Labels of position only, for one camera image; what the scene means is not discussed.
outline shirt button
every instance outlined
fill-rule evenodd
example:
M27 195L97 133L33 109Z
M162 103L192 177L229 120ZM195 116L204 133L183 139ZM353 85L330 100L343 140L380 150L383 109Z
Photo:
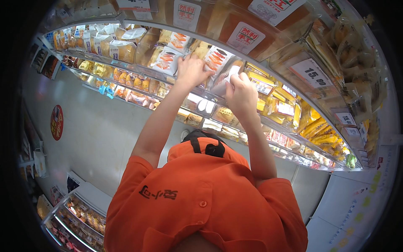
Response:
M200 201L199 206L201 206L201 207L207 206L207 201L204 201L204 200Z

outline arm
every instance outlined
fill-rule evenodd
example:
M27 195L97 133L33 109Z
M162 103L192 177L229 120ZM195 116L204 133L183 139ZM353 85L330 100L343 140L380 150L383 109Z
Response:
M248 135L251 170L258 187L264 180L277 177L274 156L256 113L258 92L245 73L232 75L230 82L226 83L226 100Z
M212 71L204 72L204 64L205 62L196 55L189 55L186 59L179 58L178 79L145 123L131 153L132 156L142 157L154 169L157 168L162 149L186 95L208 76L214 74Z

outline shelf light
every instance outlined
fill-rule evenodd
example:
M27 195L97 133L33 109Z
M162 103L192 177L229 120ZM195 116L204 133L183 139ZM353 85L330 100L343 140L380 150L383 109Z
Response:
M53 239L57 242L57 244L59 244L61 247L63 247L63 244L62 244L59 240L57 240L57 238L54 236L54 234L52 234L52 233L49 231L49 229L47 229L47 228L45 228L45 229L46 229L46 231L48 231L48 233L50 234L50 236L53 237Z
M83 242L77 235L75 235L56 215L54 215L54 217L56 218L56 220L58 222L60 222L60 224L72 235L74 236L77 240L81 241L82 244L84 244L87 248L91 249L94 252L98 252L95 249L91 248L88 244L86 244L85 242Z

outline person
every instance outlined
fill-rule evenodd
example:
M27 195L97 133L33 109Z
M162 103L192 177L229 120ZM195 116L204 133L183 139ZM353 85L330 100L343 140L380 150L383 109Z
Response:
M217 137L190 133L158 161L186 95L213 72L188 56L133 148L106 216L106 252L305 251L307 230L290 181L277 178L245 73L226 82L226 101L248 136L250 168Z

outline hand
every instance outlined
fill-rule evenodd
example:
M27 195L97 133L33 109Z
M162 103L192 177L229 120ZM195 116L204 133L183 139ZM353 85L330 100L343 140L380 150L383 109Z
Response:
M213 71L205 72L204 60L198 58L196 54L188 55L185 59L178 59L178 79L174 86L180 85L184 89L191 91L197 85L200 85Z
M256 112L258 104L258 91L249 80L246 73L231 75L230 82L226 82L226 101L232 113L238 118L243 127L251 121L260 118Z

